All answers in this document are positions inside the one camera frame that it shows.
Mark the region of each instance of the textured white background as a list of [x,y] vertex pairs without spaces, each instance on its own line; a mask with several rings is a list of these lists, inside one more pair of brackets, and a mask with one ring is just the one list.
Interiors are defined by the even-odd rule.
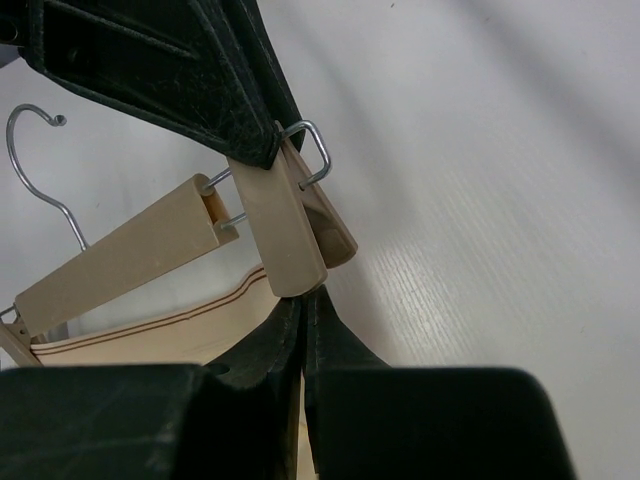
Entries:
[[[344,321],[393,364],[510,365],[547,388],[583,479],[640,476],[640,4],[632,0],[263,0],[323,187],[361,249],[329,280]],[[95,241],[224,160],[75,97],[18,61],[25,170]],[[307,159],[317,162],[312,142]],[[0,155],[0,300],[77,252]],[[239,202],[228,181],[222,194]],[[235,283],[243,239],[70,325],[163,313]]]

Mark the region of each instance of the wire hook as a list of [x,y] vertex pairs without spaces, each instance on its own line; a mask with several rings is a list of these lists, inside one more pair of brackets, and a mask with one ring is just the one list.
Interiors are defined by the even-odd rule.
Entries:
[[[316,142],[316,146],[320,151],[320,156],[322,157],[322,163],[323,163],[323,166],[320,170],[318,170],[316,173],[306,178],[302,182],[298,183],[300,190],[304,190],[305,188],[310,187],[315,183],[318,183],[320,180],[324,179],[327,175],[329,175],[329,172],[331,172],[331,168],[333,165],[331,162],[331,155],[329,155],[329,150],[327,149],[327,145],[324,143],[324,139],[322,138],[322,134],[320,133],[320,130],[318,129],[316,124],[310,120],[300,120],[299,122],[296,122],[290,127],[284,129],[282,131],[282,140],[285,140],[290,136],[295,135],[301,130],[308,130],[311,133],[311,136],[313,137],[313,141]],[[220,183],[221,181],[225,180],[230,176],[231,176],[231,170],[229,168],[226,168],[222,172],[218,173],[215,177],[212,177],[211,180],[209,180],[202,187],[202,190],[207,191],[215,187],[218,183]],[[241,213],[239,215],[236,215],[232,219],[224,222],[221,228],[224,230],[225,228],[235,227],[239,223],[244,222],[246,219],[247,219],[247,214]]]
[[51,198],[49,195],[45,195],[40,190],[38,190],[33,185],[33,183],[31,183],[31,181],[27,178],[26,174],[24,173],[24,170],[22,170],[22,167],[20,166],[20,162],[18,161],[18,154],[16,153],[16,145],[13,138],[14,136],[13,131],[15,129],[16,121],[18,120],[18,117],[22,112],[25,112],[25,111],[36,113],[37,115],[40,116],[40,118],[42,118],[52,127],[64,126],[67,123],[67,119],[64,117],[64,115],[56,115],[55,117],[51,117],[51,115],[49,115],[47,112],[42,110],[40,107],[37,107],[30,103],[23,103],[22,105],[18,105],[16,108],[13,109],[13,111],[11,112],[11,115],[9,115],[9,120],[7,120],[7,149],[9,150],[9,159],[11,160],[11,165],[13,165],[13,169],[15,170],[16,175],[18,175],[18,178],[20,179],[22,184],[25,187],[27,187],[27,190],[29,190],[29,192],[31,192],[33,195],[38,197],[40,200],[48,203],[49,205],[56,207],[58,210],[62,212],[62,214],[67,219],[67,222],[69,222],[69,225],[71,226],[71,230],[73,230],[73,234],[76,236],[76,239],[80,244],[80,248],[84,251],[89,247],[89,244],[87,243],[87,240],[84,238],[84,235],[82,234],[82,230],[80,230],[80,226],[78,225],[78,222],[73,216],[73,213],[71,213],[71,210],[69,210],[64,203],[59,202],[55,198]]

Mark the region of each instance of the white wall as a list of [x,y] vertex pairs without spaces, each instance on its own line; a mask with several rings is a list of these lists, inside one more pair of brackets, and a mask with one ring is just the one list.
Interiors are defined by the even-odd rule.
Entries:
[[[323,187],[361,245],[332,273],[344,321],[394,364],[510,365],[546,386],[582,479],[640,475],[640,4],[269,0],[267,28],[335,160]],[[223,159],[0,70],[0,118],[89,241]],[[305,146],[318,158],[312,142]],[[77,249],[0,159],[4,304]],[[223,185],[232,211],[232,182]],[[258,260],[243,240],[71,325],[162,313]]]

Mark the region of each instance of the beige garment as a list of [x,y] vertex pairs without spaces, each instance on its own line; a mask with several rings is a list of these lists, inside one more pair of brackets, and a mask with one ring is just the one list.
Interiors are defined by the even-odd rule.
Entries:
[[[31,345],[45,366],[117,363],[205,364],[260,325],[279,301],[262,267],[230,293],[188,310],[60,342]],[[309,434],[301,407],[298,478],[315,479]]]

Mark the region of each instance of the clothes hanger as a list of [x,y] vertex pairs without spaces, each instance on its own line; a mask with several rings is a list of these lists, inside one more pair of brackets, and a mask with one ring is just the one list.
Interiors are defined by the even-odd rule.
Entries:
[[[296,222],[292,222],[294,226],[289,231],[292,232],[295,240],[300,238],[296,236],[296,232],[300,231],[300,224],[302,224],[302,228],[306,229],[307,234],[304,237],[306,247],[304,248],[319,252],[319,257],[316,258],[319,258],[322,262],[325,272],[320,281],[322,283],[326,278],[326,268],[333,268],[348,261],[355,255],[357,250],[357,244],[344,226],[344,222],[342,222],[326,195],[316,183],[326,176],[328,169],[326,173],[320,176],[316,175],[316,180],[309,183],[310,179],[313,180],[313,176],[288,138],[283,141],[281,152],[278,154],[278,164],[276,167],[274,163],[274,168],[278,168],[276,176],[275,178],[274,176],[267,177],[268,180],[271,184],[275,183],[276,186],[285,185],[287,187],[290,195],[281,201],[288,208],[295,208],[294,211],[298,212]],[[252,169],[252,171],[253,173],[255,171],[261,172],[257,169]],[[211,187],[222,179],[227,178],[230,174],[231,170],[222,172],[221,175],[216,176],[217,181],[216,178],[211,179],[201,186],[199,192],[208,192]],[[251,173],[236,171],[234,172],[234,179],[239,185],[239,190],[246,194],[247,188],[249,192],[252,191],[251,181],[261,183],[264,177],[254,178]],[[251,219],[255,219],[256,215],[258,215],[258,219],[251,224],[252,230],[255,232],[257,229],[258,232],[268,237],[268,223],[261,218],[258,207],[261,205],[259,202],[264,201],[269,192],[264,190],[259,190],[258,192],[259,195],[255,203],[251,203],[253,200],[247,200],[246,198],[243,201],[245,208],[247,208],[247,204],[255,205],[256,210],[251,214],[240,215],[239,217],[248,217],[251,223]],[[262,215],[265,214],[264,212],[278,212],[278,210],[271,208],[265,210],[264,204],[262,206]],[[74,222],[75,219],[68,209],[66,211],[69,216],[65,216],[70,225],[73,225],[70,219]],[[276,221],[276,225],[280,225],[283,215],[275,217],[272,218]],[[233,228],[244,218],[236,217],[235,220],[231,219],[222,222],[220,230]],[[74,229],[74,234],[77,232],[76,238],[82,246],[83,243],[80,238],[84,237],[77,226],[77,222],[75,222],[75,225],[77,228]],[[280,235],[273,235],[271,240],[269,238],[266,239],[271,242],[276,252],[282,251],[282,245],[278,243],[282,237],[282,232],[281,230],[279,231]],[[265,241],[262,240],[260,245],[263,246],[261,255],[264,258]],[[304,253],[304,248],[297,251]],[[266,258],[271,258],[270,255],[273,254],[267,251]],[[18,317],[18,323],[11,325],[0,324],[0,346],[5,347],[10,356],[19,365],[206,363],[211,358],[216,358],[233,346],[267,318],[268,313],[278,301],[278,298],[271,291],[272,284],[271,278],[267,281],[265,270],[259,268],[252,271],[240,287],[233,292],[206,304],[173,313],[170,316],[61,342],[31,342],[30,335],[26,333],[27,330],[24,327],[24,323]],[[10,340],[9,348],[7,348],[7,338]],[[302,428],[304,428],[306,425],[304,418],[301,418],[300,422]],[[300,437],[298,448],[302,452],[299,458],[298,476],[300,478],[314,478],[308,435]]]
[[[213,177],[207,187],[233,175],[245,212],[228,224],[249,221],[273,293],[294,297],[320,286],[327,278],[327,268],[353,258],[358,245],[318,185],[332,163],[316,125],[303,120],[280,129],[282,145],[271,170],[227,158],[229,168]],[[323,159],[322,169],[314,174],[290,141],[303,129],[311,133]]]
[[40,192],[20,166],[13,138],[21,112],[32,111],[49,125],[62,126],[63,116],[51,117],[35,105],[18,106],[7,122],[11,163],[27,189],[58,208],[66,217],[82,252],[15,298],[28,338],[117,298],[205,253],[238,238],[209,178],[194,175],[125,224],[89,246],[71,211]]

